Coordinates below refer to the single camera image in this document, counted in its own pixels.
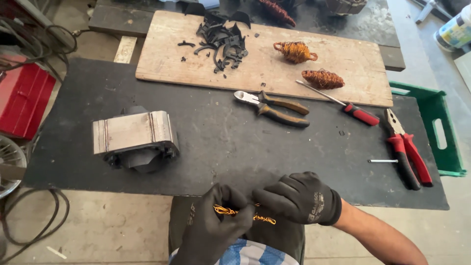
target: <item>red toolbox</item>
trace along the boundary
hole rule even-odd
[[[24,61],[22,56],[5,56]],[[0,133],[31,140],[41,123],[56,79],[36,64],[2,73],[0,78]]]

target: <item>green plastic crate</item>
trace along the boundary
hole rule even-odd
[[[422,116],[430,147],[432,148],[435,162],[441,176],[464,177],[466,169],[463,169],[460,151],[455,137],[455,131],[448,113],[447,102],[444,91],[432,90],[420,86],[414,86],[399,82],[389,82],[391,88],[399,88],[405,91],[392,90],[394,95],[414,97],[417,99],[420,114]],[[440,119],[447,146],[444,149],[439,148],[435,120]]]

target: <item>dark pants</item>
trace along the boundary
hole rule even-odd
[[[180,247],[191,204],[199,198],[173,197],[169,223],[169,255]],[[305,244],[304,225],[293,223],[280,216],[274,216],[266,208],[260,207],[256,210],[260,216],[275,219],[276,224],[253,221],[252,228],[241,238],[278,249],[302,264]]]

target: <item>white bucket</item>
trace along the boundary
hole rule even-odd
[[[433,38],[446,51],[454,51],[471,41],[471,4],[443,25]]]

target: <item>diagonal cutting pliers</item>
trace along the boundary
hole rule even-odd
[[[307,115],[309,113],[309,109],[301,105],[299,102],[289,99],[272,98],[268,96],[264,91],[261,91],[258,96],[249,94],[244,91],[236,91],[234,92],[234,97],[242,102],[256,105],[258,107],[258,115],[263,114],[279,123],[298,128],[306,128],[310,124],[309,121],[307,121],[306,119],[296,118],[283,114],[268,106],[278,105],[288,109],[292,109],[302,115]]]
[[[391,109],[384,111],[384,116],[388,121],[388,125],[391,132],[391,137],[388,138],[388,142],[394,146],[396,153],[396,159],[399,161],[398,166],[406,184],[413,190],[420,190],[420,183],[417,180],[412,168],[409,164],[407,156],[409,156],[417,169],[417,173],[425,187],[432,187],[432,178],[430,178],[429,170],[425,165],[422,157],[417,151],[412,142],[413,134],[407,134],[401,126],[398,118]]]

